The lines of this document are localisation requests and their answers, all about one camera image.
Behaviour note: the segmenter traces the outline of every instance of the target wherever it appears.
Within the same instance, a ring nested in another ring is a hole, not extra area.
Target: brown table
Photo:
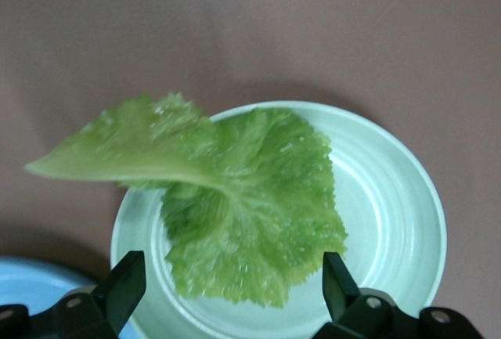
[[[124,191],[23,171],[104,107],[316,101],[419,158],[449,232],[435,304],[498,336],[501,0],[0,0],[0,15],[0,253],[106,273]]]

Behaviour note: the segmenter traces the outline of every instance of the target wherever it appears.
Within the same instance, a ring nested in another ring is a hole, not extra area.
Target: screw hole
[[[72,298],[66,302],[66,306],[68,308],[74,308],[75,306],[79,305],[81,303],[80,298]]]
[[[14,311],[12,309],[7,309],[4,310],[3,312],[0,312],[0,321],[3,319],[8,319],[14,315]]]
[[[434,310],[431,312],[431,317],[439,323],[450,323],[451,317],[449,314],[444,312],[443,310]]]
[[[367,298],[366,303],[372,309],[379,309],[382,305],[381,300],[374,297]]]

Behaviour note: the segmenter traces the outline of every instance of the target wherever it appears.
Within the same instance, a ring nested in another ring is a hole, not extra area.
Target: table surface
[[[501,331],[501,0],[0,0],[0,254],[108,270],[124,190],[23,166],[108,106],[339,106],[418,157],[445,210],[436,305]]]

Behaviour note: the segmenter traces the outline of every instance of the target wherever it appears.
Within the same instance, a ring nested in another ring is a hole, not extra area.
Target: white plate
[[[212,118],[255,106],[292,108],[331,138],[336,205],[348,232],[346,265],[360,287],[386,292],[404,312],[417,316],[436,294],[446,252],[442,205],[419,161],[373,122],[318,103],[259,103]],[[283,309],[176,295],[164,261],[169,244],[159,212],[162,193],[127,192],[111,247],[112,265],[130,250],[145,251],[146,294],[132,322],[146,338],[306,339],[330,320],[321,272],[294,287]]]

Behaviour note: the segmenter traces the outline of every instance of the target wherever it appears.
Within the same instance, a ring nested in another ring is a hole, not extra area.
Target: green lettuce leaf
[[[180,95],[105,110],[49,155],[40,175],[165,189],[176,290],[283,306],[290,288],[344,252],[330,141],[285,108],[210,121]]]

